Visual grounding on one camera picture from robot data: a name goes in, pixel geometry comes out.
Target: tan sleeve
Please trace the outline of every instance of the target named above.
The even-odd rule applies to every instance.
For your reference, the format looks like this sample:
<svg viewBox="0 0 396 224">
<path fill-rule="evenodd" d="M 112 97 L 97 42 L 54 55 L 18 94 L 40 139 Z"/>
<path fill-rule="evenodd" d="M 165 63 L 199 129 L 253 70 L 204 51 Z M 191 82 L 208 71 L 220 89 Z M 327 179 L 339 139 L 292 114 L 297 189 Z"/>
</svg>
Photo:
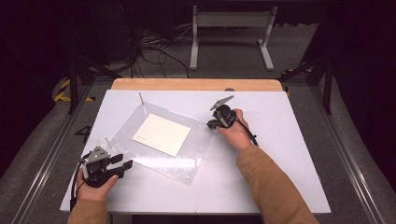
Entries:
<svg viewBox="0 0 396 224">
<path fill-rule="evenodd" d="M 318 223 L 289 177 L 259 147 L 242 150 L 236 165 L 266 224 Z"/>
<path fill-rule="evenodd" d="M 77 200 L 67 221 L 68 224 L 106 224 L 106 222 L 106 202 L 91 200 Z"/>
</svg>

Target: black cable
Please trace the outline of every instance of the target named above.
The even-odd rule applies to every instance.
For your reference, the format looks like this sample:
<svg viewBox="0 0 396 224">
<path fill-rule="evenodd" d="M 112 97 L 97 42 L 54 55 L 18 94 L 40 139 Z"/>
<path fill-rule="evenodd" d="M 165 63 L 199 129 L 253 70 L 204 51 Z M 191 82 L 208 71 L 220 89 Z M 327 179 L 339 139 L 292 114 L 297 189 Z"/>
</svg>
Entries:
<svg viewBox="0 0 396 224">
<path fill-rule="evenodd" d="M 70 212 L 73 210 L 74 206 L 77 203 L 77 193 L 75 193 L 75 189 L 76 189 L 76 182 L 77 182 L 77 176 L 78 176 L 79 168 L 81 167 L 81 164 L 85 161 L 85 159 L 87 159 L 88 156 L 90 156 L 90 154 L 91 153 L 88 153 L 87 155 L 83 156 L 81 158 L 81 160 L 78 162 L 78 165 L 76 167 L 75 175 L 74 175 L 73 183 L 72 183 L 72 189 L 70 190 L 70 194 L 71 194 L 71 197 L 70 197 Z"/>
<path fill-rule="evenodd" d="M 121 72 L 127 70 L 127 69 L 131 66 L 131 64 L 133 64 L 133 61 L 132 61 L 132 60 L 131 60 L 130 62 L 128 62 L 127 64 L 121 66 L 121 67 L 118 67 L 118 68 L 115 68 L 115 69 L 112 69 L 112 70 L 109 69 L 109 70 L 112 71 L 112 72 L 114 72 L 114 73 L 121 73 Z M 99 74 L 103 74 L 103 72 L 100 72 L 100 71 L 92 71 L 92 74 L 93 74 L 93 75 L 99 75 Z"/>
<path fill-rule="evenodd" d="M 157 57 L 158 65 L 160 66 L 161 71 L 163 72 L 163 76 L 164 76 L 165 78 L 168 78 L 168 77 L 166 76 L 165 72 L 163 71 L 163 63 L 166 62 L 166 55 L 165 55 L 165 59 L 163 60 L 163 63 L 160 62 L 160 57 L 161 57 L 161 55 L 165 55 L 165 54 L 160 53 L 160 54 L 158 55 L 158 57 Z"/>
<path fill-rule="evenodd" d="M 146 61 L 147 63 L 152 63 L 152 64 L 155 64 L 155 65 L 159 65 L 159 63 L 151 62 L 151 61 L 147 60 L 145 57 L 143 57 L 143 60 Z"/>
<path fill-rule="evenodd" d="M 76 196 L 78 196 L 78 191 L 79 189 L 82 187 L 82 185 L 85 184 L 85 180 L 82 182 L 82 184 L 80 184 L 76 190 Z"/>
<path fill-rule="evenodd" d="M 134 69 L 134 64 L 131 64 L 131 77 L 134 77 L 134 72 L 136 73 L 136 70 Z"/>
<path fill-rule="evenodd" d="M 140 76 L 143 77 L 143 78 L 146 78 L 146 77 L 143 76 L 143 74 L 142 74 L 142 68 L 140 67 L 140 63 L 139 63 L 138 60 L 136 60 L 136 64 L 137 64 L 137 67 L 139 67 L 139 74 L 140 74 Z"/>
<path fill-rule="evenodd" d="M 137 58 L 142 55 L 141 40 L 142 35 L 142 16 L 138 7 L 134 5 L 120 5 L 120 12 L 125 26 L 125 32 L 131 46 L 131 63 L 135 63 Z"/>
<path fill-rule="evenodd" d="M 164 50 L 164 49 L 168 48 L 169 46 L 171 46 L 172 44 L 177 43 L 177 41 L 178 42 L 182 41 L 183 36 L 188 35 L 191 32 L 191 30 L 192 30 L 192 26 L 190 26 L 188 29 L 183 31 L 181 33 L 181 35 L 179 35 L 178 37 L 175 37 L 172 40 L 167 40 L 167 39 L 163 38 L 163 39 L 153 39 L 153 40 L 144 42 L 144 43 L 142 43 L 142 48 L 143 48 L 143 45 L 149 45 L 150 47 L 153 47 L 155 49 Z"/>
<path fill-rule="evenodd" d="M 177 58 L 175 58 L 175 57 L 169 55 L 168 53 L 166 53 L 165 51 L 163 51 L 163 50 L 161 50 L 161 49 L 155 49 L 155 48 L 153 48 L 153 47 L 148 47 L 148 49 L 152 49 L 152 50 L 155 50 L 155 51 L 159 51 L 159 52 L 165 54 L 166 56 L 168 56 L 169 58 L 171 58 L 171 59 L 173 59 L 173 60 L 175 60 L 175 61 L 181 63 L 181 65 L 183 65 L 184 68 L 186 69 L 187 78 L 191 78 L 191 77 L 190 77 L 190 73 L 189 73 L 189 68 L 188 68 L 188 67 L 186 66 L 186 64 L 184 64 L 181 60 L 179 60 L 179 59 L 177 59 Z"/>
<path fill-rule="evenodd" d="M 247 127 L 245 124 L 243 124 L 242 121 L 241 121 L 238 117 L 235 117 L 234 120 L 235 120 L 236 122 L 238 122 L 238 123 L 245 129 L 245 131 L 247 132 L 247 135 L 249 136 L 249 138 L 250 138 L 250 140 L 253 142 L 253 144 L 256 145 L 256 146 L 258 146 L 259 144 L 258 144 L 257 141 L 256 141 L 257 135 L 253 135 L 253 133 L 250 132 L 250 130 L 248 129 L 248 127 Z"/>
</svg>

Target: human hand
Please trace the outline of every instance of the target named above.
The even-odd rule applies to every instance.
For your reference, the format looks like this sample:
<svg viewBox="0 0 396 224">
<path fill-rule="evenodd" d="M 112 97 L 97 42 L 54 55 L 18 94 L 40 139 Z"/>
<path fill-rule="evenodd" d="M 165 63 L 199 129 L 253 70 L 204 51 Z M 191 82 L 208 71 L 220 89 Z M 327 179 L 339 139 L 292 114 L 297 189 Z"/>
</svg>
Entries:
<svg viewBox="0 0 396 224">
<path fill-rule="evenodd" d="M 242 110 L 234 109 L 233 111 L 235 111 L 236 116 L 239 118 L 239 120 L 241 120 L 241 122 L 248 128 L 248 123 L 244 120 Z M 218 127 L 216 130 L 218 131 L 218 133 L 224 135 L 228 143 L 230 143 L 230 145 L 236 148 L 238 151 L 241 151 L 252 145 L 244 127 L 242 127 L 242 125 L 240 125 L 238 122 L 234 122 L 231 128 L 225 129 Z"/>
<path fill-rule="evenodd" d="M 119 177 L 117 175 L 113 175 L 100 188 L 93 188 L 84 182 L 82 170 L 79 170 L 77 176 L 77 188 L 79 187 L 77 199 L 105 202 L 108 192 L 113 188 L 118 179 Z"/>
</svg>

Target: paper sheet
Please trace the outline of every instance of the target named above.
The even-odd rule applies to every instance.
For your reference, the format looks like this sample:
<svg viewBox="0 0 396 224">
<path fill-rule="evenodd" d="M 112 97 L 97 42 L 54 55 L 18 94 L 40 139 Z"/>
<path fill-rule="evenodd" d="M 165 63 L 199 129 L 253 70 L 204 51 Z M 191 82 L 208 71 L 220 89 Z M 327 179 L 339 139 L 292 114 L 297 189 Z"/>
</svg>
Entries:
<svg viewBox="0 0 396 224">
<path fill-rule="evenodd" d="M 132 139 L 175 157 L 189 132 L 189 127 L 149 114 Z"/>
</svg>

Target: dark background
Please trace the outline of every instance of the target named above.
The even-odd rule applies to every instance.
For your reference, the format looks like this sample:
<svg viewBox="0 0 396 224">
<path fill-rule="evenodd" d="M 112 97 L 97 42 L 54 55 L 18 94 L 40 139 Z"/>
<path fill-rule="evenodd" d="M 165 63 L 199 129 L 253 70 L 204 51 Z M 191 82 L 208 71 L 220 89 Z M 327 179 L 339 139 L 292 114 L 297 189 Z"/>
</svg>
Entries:
<svg viewBox="0 0 396 224">
<path fill-rule="evenodd" d="M 333 65 L 363 142 L 396 189 L 396 16 L 392 9 L 371 2 L 343 8 L 337 25 L 344 23 L 340 32 L 347 30 L 347 35 L 338 42 L 341 48 L 334 52 Z M 100 64 L 136 56 L 118 6 L 72 6 L 67 8 L 67 15 L 55 11 L 44 1 L 6 1 L 0 6 L 1 175 L 52 109 L 52 90 L 67 74 L 70 52 L 87 55 Z M 138 18 L 172 38 L 175 26 L 191 22 L 191 11 L 186 6 L 141 7 Z M 324 11 L 322 7 L 280 7 L 276 23 L 318 23 Z M 73 41 L 64 43 L 65 32 Z M 317 35 L 308 58 L 320 56 L 332 41 L 330 35 Z"/>
</svg>

